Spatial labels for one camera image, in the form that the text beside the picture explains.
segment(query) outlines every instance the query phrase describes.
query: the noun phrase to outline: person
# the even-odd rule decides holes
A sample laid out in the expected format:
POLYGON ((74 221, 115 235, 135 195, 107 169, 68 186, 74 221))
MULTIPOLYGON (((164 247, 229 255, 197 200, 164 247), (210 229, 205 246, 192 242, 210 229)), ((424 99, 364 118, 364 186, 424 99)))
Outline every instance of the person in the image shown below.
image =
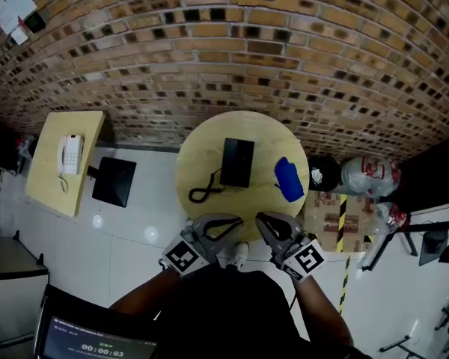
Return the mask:
POLYGON ((293 281, 310 342, 303 340, 281 287, 261 271, 242 272, 248 249, 236 245, 225 269, 213 264, 185 278, 165 269, 111 309, 159 313, 159 358, 368 358, 311 276, 293 281))

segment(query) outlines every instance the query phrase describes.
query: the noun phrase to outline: brick wall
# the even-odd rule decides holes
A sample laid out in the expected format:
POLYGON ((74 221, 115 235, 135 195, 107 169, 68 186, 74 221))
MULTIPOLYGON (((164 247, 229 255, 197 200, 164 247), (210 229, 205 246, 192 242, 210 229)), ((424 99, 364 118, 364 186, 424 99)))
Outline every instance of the brick wall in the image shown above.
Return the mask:
POLYGON ((35 0, 0 30, 0 120, 104 110, 122 144, 177 146, 231 110, 308 153, 406 158, 449 137, 449 0, 35 0))

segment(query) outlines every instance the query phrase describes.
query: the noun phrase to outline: timer display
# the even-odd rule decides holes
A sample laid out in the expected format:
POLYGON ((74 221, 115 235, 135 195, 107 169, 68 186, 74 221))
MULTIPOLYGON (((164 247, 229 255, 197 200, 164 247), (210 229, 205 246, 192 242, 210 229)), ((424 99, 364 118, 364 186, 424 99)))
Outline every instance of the timer display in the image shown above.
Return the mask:
POLYGON ((50 359, 150 359, 156 342, 105 334, 52 317, 44 357, 50 359))

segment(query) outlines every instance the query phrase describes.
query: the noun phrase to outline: black shirt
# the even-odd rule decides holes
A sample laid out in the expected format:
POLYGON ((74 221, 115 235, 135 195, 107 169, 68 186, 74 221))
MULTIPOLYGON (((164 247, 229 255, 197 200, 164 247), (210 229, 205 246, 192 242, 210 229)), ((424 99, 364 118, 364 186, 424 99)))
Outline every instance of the black shirt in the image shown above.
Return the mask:
POLYGON ((261 271, 197 271, 157 322, 159 358, 368 358, 353 347, 303 340, 283 290, 261 271))

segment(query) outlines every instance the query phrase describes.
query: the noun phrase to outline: digital numbers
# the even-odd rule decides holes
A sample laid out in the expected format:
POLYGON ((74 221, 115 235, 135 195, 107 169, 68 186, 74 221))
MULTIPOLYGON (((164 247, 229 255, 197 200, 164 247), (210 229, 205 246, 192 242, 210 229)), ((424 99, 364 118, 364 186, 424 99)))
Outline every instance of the digital numbers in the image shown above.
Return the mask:
POLYGON ((121 358, 123 356, 122 351, 110 351, 108 349, 95 349, 93 346, 89 346, 86 344, 82 344, 82 350, 84 351, 95 351, 98 352, 98 354, 104 354, 104 355, 110 355, 115 356, 116 358, 121 358))

